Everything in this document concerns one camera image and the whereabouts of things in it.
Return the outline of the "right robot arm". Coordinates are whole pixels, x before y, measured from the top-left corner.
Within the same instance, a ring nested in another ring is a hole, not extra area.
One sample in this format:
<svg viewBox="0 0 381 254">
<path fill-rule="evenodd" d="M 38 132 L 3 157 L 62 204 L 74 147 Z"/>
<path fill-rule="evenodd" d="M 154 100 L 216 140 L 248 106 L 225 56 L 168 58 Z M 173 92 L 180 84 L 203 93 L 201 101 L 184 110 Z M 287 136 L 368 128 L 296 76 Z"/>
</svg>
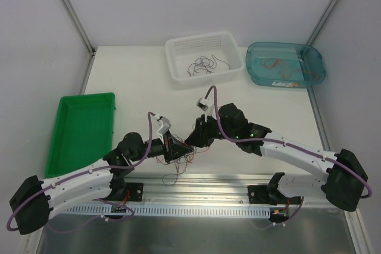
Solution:
<svg viewBox="0 0 381 254">
<path fill-rule="evenodd" d="M 223 105 L 216 117 L 197 118 L 185 142 L 206 148 L 223 139 L 246 153 L 278 159 L 307 172 L 306 175 L 275 173 L 266 186 L 270 204 L 292 197 L 324 196 L 335 207 L 353 212 L 365 198 L 363 191 L 368 186 L 368 176 L 350 150 L 328 152 L 289 141 L 267 127 L 249 122 L 234 104 Z"/>
</svg>

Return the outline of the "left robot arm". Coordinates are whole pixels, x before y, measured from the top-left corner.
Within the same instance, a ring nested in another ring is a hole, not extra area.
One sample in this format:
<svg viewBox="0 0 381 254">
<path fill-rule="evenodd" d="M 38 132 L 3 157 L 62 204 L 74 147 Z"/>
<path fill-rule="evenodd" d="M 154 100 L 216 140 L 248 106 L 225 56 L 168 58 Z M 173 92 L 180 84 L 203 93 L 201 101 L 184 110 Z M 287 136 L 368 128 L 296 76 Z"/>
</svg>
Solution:
<svg viewBox="0 0 381 254">
<path fill-rule="evenodd" d="M 108 197 L 119 200 L 125 193 L 125 176 L 144 159 L 163 156 L 171 162 L 192 152 L 193 147 L 170 132 L 147 141 L 139 133 L 127 133 L 115 149 L 86 167 L 59 177 L 26 178 L 10 199 L 7 230 L 30 234 L 79 203 Z"/>
</svg>

